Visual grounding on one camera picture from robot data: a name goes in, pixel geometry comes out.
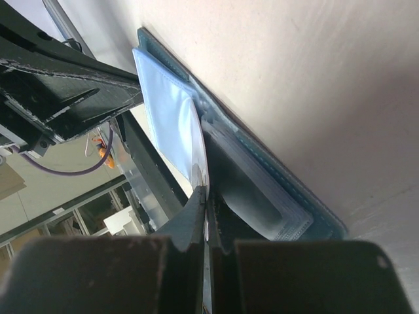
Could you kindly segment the blue leather card holder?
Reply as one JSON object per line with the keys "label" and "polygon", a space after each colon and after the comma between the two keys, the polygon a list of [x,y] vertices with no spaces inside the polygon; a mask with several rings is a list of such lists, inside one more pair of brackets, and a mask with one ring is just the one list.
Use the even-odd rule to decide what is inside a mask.
{"label": "blue leather card holder", "polygon": [[181,167],[179,108],[191,97],[206,146],[209,191],[221,197],[234,214],[271,241],[347,236],[338,217],[235,122],[148,29],[141,27],[137,37],[139,46],[132,53],[151,141],[176,170],[180,172]]}

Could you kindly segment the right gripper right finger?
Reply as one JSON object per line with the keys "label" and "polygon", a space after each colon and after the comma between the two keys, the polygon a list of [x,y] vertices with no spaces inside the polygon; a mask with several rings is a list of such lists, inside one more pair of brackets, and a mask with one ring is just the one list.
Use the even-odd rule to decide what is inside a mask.
{"label": "right gripper right finger", "polygon": [[368,241],[269,241],[208,200],[214,313],[412,313],[386,253]]}

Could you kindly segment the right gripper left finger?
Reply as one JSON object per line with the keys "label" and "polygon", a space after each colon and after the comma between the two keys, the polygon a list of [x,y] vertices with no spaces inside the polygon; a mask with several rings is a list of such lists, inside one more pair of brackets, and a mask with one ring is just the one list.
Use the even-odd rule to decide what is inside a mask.
{"label": "right gripper left finger", "polygon": [[40,237],[14,257],[2,313],[201,313],[206,189],[151,235]]}

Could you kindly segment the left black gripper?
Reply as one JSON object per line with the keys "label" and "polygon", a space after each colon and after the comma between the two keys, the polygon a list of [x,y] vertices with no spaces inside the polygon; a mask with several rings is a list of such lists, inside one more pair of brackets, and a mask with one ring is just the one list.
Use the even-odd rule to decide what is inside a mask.
{"label": "left black gripper", "polygon": [[137,76],[57,41],[1,2],[1,135],[43,155],[142,101]]}

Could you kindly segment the white light credit card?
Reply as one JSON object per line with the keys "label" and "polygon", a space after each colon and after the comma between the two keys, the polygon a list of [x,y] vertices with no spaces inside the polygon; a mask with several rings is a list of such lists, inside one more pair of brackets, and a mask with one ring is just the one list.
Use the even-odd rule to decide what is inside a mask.
{"label": "white light credit card", "polygon": [[204,187],[207,201],[210,192],[208,159],[200,119],[191,97],[180,104],[177,127],[181,143],[180,172],[193,189]]}

